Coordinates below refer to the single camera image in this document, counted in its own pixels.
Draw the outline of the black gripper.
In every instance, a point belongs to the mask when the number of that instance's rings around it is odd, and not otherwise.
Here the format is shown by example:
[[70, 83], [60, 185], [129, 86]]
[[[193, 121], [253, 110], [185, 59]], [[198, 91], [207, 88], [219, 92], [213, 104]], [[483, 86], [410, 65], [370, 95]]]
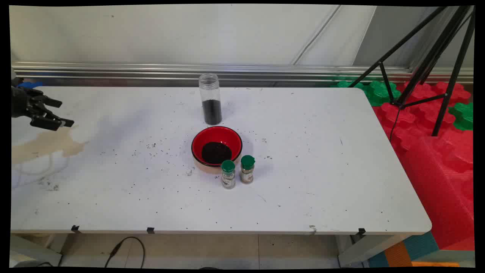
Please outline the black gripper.
[[57, 131], [61, 127], [72, 127], [75, 123], [73, 120], [63, 119], [56, 116], [52, 111], [47, 109], [32, 108], [35, 105], [47, 105], [49, 107], [59, 108], [62, 105], [60, 100], [54, 100], [40, 90], [11, 86], [11, 117], [19, 118], [27, 116], [31, 118], [30, 125], [33, 127]]

